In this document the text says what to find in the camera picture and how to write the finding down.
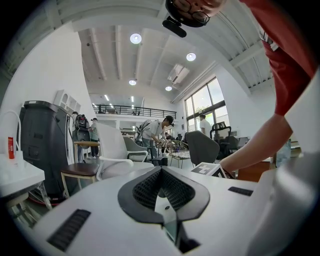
air conditioner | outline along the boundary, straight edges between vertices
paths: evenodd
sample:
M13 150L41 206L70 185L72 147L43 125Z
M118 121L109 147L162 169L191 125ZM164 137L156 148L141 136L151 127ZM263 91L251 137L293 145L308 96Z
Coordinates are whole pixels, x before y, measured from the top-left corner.
M190 70L186 67L176 64L171 70L168 80L170 80L174 85L180 84L183 79L189 74Z

white ceiling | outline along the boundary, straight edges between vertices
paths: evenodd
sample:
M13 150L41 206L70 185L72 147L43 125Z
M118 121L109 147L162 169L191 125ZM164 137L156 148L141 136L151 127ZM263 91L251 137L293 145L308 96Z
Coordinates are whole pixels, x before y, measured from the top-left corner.
M108 94L108 99L105 98L104 95L101 94L90 94L91 103L98 105L109 105L112 104L114 106L129 106L134 105L135 107L141 107L143 102L143 97L133 97L133 101L131 101L131 97L127 95L119 95L119 94Z
M141 34L142 42L130 42L132 34ZM180 64L192 73L207 57L201 49L183 39L161 31L138 26L113 25L79 31L82 58L88 82L105 80L108 84L117 80L164 90L172 86L169 73ZM195 53L196 60L188 61L187 54Z
M83 69L89 84L98 80L112 86L115 81L119 84L137 79L139 84L164 90L170 84L167 77L175 63L187 66L191 72L179 85L180 91L172 91L172 95L182 95L185 88L206 75L205 71L212 72L217 64L247 94L272 83L257 21L240 1L228 0L202 28L184 26L188 33L184 39L162 27L167 16L165 0L50 0L12 40L2 69L12 76L42 38L72 21L83 43ZM133 33L142 35L141 45L130 43ZM186 61L188 52L197 54L194 62Z

white chair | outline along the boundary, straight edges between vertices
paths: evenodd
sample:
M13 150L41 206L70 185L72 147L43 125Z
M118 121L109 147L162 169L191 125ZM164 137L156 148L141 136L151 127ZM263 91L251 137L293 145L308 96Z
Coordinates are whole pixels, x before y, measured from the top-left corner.
M126 175L130 172L153 167L152 163L143 162L147 151L127 151L124 138L120 130L101 123L96 124L100 139L100 168L96 174L98 181ZM130 153L141 153L142 162L133 162L128 159Z

black vent grille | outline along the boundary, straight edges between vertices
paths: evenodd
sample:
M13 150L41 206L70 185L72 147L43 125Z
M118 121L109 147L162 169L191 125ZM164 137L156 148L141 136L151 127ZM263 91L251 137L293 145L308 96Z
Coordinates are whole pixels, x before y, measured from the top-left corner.
M157 171L133 188L134 199L139 204L154 211L161 183L160 171Z
M87 210L76 210L47 240L48 243L65 252L90 214Z
M162 189L175 211L186 205L195 197L195 190L170 173L162 172Z

white table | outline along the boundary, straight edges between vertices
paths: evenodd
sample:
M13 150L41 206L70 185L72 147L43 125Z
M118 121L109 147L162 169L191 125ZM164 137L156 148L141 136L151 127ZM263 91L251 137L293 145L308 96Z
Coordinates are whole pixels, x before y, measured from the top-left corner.
M52 209L45 190L43 181L45 172L27 161L23 160L23 168L20 168L17 159L9 159L5 154L0 154L0 197L17 193L33 185L39 184L42 198L48 209Z

